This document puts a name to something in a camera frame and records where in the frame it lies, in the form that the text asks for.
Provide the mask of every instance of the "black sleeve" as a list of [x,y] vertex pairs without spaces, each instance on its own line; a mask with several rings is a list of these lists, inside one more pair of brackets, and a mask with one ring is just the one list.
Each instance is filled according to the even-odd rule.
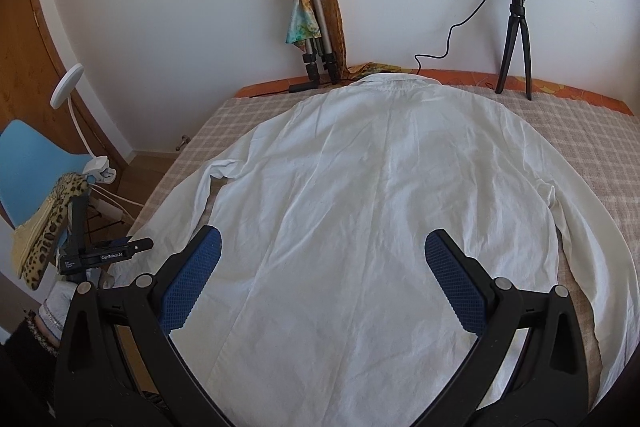
[[52,403],[53,381],[56,374],[55,351],[46,349],[31,333],[28,321],[20,323],[4,344],[12,365],[38,400],[47,406]]

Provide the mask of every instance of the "black cable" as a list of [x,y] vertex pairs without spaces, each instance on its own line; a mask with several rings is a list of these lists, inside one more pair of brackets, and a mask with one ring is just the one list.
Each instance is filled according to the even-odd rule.
[[418,60],[418,57],[437,58],[438,60],[440,60],[441,58],[444,58],[447,55],[449,55],[449,44],[450,44],[450,41],[451,41],[451,33],[453,31],[453,28],[457,28],[459,26],[462,26],[462,25],[468,23],[473,18],[473,16],[480,11],[481,7],[484,6],[485,2],[486,2],[486,0],[482,0],[482,2],[478,5],[478,8],[476,8],[474,10],[474,12],[469,17],[467,17],[461,23],[454,24],[451,28],[449,28],[449,37],[447,37],[447,51],[446,51],[446,53],[444,55],[442,55],[442,57],[436,57],[435,55],[422,55],[422,54],[414,55],[415,61],[418,62],[418,74],[420,74],[420,71],[422,70],[422,63],[420,62],[420,60]]

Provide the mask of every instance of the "wooden door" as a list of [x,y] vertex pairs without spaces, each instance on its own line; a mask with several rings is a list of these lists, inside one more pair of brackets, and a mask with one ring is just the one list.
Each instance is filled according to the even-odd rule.
[[[53,110],[49,100],[65,73],[38,0],[0,0],[0,132],[19,119],[70,153],[86,153],[65,105]],[[126,163],[87,110],[72,95],[79,125],[96,155],[106,154],[123,172]]]

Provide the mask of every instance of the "blue gripper pad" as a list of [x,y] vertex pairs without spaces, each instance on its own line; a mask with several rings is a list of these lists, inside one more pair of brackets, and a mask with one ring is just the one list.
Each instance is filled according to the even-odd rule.
[[218,264],[221,253],[220,232],[211,229],[162,296],[158,319],[162,333],[168,335],[171,330],[184,326],[193,305]]
[[465,268],[456,259],[452,251],[452,248],[457,248],[455,243],[449,235],[447,238],[451,245],[447,245],[438,231],[431,232],[427,236],[424,244],[427,264],[436,276],[462,327],[480,336],[484,333],[487,324],[484,298]]

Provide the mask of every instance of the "silver screw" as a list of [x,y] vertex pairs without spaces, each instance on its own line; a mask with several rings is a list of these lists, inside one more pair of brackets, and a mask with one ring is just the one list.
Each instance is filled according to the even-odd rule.
[[567,288],[565,288],[564,286],[562,286],[561,284],[559,284],[558,286],[556,286],[556,295],[558,297],[568,297],[569,296],[569,290]]
[[507,277],[498,277],[498,279],[495,280],[495,285],[498,286],[498,288],[500,288],[501,290],[505,291],[510,290],[513,286],[513,284],[509,279],[507,279]]
[[143,273],[136,279],[136,286],[138,288],[146,288],[153,282],[153,280],[153,277],[151,277],[148,273]]
[[79,294],[84,295],[91,289],[91,283],[89,281],[84,281],[79,283],[77,291]]

